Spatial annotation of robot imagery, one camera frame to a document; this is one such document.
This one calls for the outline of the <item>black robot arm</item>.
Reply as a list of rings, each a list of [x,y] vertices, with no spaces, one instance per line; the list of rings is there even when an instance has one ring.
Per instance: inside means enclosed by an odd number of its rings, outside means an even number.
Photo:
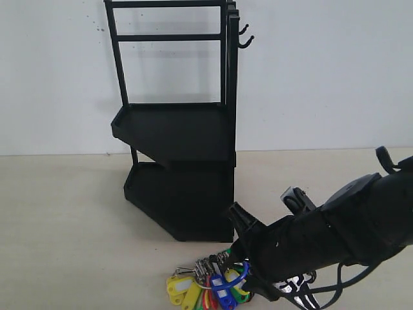
[[[412,158],[394,163],[383,146],[376,156],[385,176],[353,180],[320,206],[291,187],[281,196],[290,214],[270,225],[238,203],[228,208],[238,237],[227,264],[247,263],[244,289],[275,301],[277,283],[334,264],[371,273],[412,245]]]

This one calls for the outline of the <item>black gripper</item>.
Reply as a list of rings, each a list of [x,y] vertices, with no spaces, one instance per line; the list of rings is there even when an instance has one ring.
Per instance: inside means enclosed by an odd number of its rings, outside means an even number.
[[[352,261],[352,215],[346,207],[321,206],[265,225],[235,201],[228,216],[239,238],[230,246],[225,266],[247,262],[245,289],[270,301],[282,294],[277,283]]]

